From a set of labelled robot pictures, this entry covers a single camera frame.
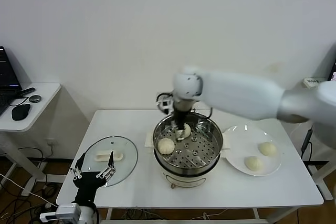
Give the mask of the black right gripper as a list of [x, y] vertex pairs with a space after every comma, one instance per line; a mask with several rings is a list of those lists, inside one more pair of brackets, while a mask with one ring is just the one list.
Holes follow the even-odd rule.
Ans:
[[185, 139], [184, 123], [187, 115], [188, 115], [188, 109], [186, 107], [173, 108], [173, 120], [177, 127], [175, 129], [175, 136], [177, 141], [182, 141]]

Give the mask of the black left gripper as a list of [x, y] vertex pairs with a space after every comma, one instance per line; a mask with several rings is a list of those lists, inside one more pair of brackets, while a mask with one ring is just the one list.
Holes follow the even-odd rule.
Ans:
[[85, 159], [85, 153], [83, 153], [79, 159], [77, 159], [74, 168], [70, 168], [73, 173], [73, 183], [78, 188], [77, 194], [74, 199], [74, 203], [87, 204], [93, 203], [95, 200], [96, 192], [100, 187], [103, 187], [107, 180], [109, 180], [116, 171], [114, 165], [114, 151], [111, 151], [108, 160], [108, 166], [101, 172], [83, 172], [81, 173], [82, 165]]

